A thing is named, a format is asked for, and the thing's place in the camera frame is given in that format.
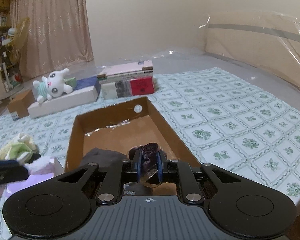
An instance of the beige curtain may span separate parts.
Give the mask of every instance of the beige curtain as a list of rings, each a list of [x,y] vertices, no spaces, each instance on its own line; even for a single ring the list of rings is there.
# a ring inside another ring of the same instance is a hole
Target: beige curtain
[[[20,71],[33,78],[93,60],[85,0],[10,0],[15,27],[30,18]]]

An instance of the bed sheet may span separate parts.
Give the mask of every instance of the bed sheet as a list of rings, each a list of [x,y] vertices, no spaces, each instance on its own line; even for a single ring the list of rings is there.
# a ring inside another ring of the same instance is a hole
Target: bed sheet
[[[300,112],[220,68],[155,75],[148,98],[199,162],[209,162],[289,196],[300,213]],[[42,156],[64,165],[75,117],[130,98],[104,100],[46,117],[0,117],[0,148],[20,132],[34,136]],[[10,233],[2,218],[0,239]]]

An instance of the cardboard box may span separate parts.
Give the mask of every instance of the cardboard box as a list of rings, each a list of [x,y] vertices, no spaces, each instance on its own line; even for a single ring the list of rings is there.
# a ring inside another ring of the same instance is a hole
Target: cardboard box
[[[10,115],[14,121],[29,115],[28,107],[35,102],[32,90],[19,93],[7,105]]]
[[[93,103],[98,98],[95,86],[85,87],[75,90],[70,94],[62,95],[52,100],[46,100],[42,104],[34,102],[28,107],[31,118],[45,116],[47,114],[58,113],[72,107]]]
[[[137,111],[140,107],[135,108],[137,105],[142,107],[141,112]],[[150,142],[158,143],[167,153],[167,159],[179,159],[190,166],[200,167],[198,160],[149,99],[142,97],[77,115],[69,141],[65,171],[78,168],[82,157],[95,147],[126,155],[132,147]],[[155,195],[176,193],[173,183],[163,183],[154,189]]]

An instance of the stuffed bunny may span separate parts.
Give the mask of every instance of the stuffed bunny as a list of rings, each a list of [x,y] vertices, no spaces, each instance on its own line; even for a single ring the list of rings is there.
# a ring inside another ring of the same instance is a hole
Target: stuffed bunny
[[[51,100],[61,96],[63,92],[71,93],[73,88],[67,85],[64,79],[64,76],[69,72],[69,69],[65,68],[64,70],[50,73],[48,78],[42,77],[42,82],[35,80],[33,86],[38,91],[37,102],[42,104],[46,99]]]

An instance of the circular pad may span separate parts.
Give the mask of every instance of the circular pad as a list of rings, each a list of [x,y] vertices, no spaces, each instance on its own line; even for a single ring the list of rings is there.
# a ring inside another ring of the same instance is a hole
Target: circular pad
[[[220,184],[208,213],[220,229],[236,237],[282,235],[296,215],[294,203],[279,191],[253,181]]]
[[[58,212],[63,206],[62,198],[55,195],[38,195],[26,203],[27,210],[37,216],[47,216]]]
[[[273,210],[273,204],[266,197],[249,195],[237,200],[237,208],[248,216],[261,217]]]
[[[90,201],[76,183],[47,180],[11,195],[2,214],[13,234],[51,238],[78,228],[90,210]]]

